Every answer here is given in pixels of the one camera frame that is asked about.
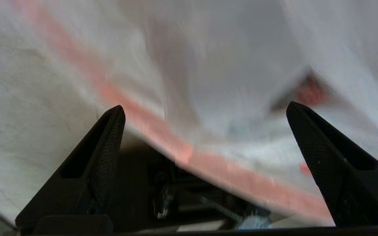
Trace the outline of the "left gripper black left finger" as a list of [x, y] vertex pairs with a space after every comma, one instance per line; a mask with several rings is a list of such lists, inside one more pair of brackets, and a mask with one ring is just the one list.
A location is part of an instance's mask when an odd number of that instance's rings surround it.
[[107, 212], [117, 174], [125, 112], [105, 112], [15, 219], [30, 233], [47, 216]]

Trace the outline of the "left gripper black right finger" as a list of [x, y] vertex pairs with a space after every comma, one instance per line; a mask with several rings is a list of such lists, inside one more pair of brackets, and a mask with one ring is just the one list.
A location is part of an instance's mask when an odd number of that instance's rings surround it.
[[378, 160], [307, 106], [286, 117], [336, 226], [378, 226]]

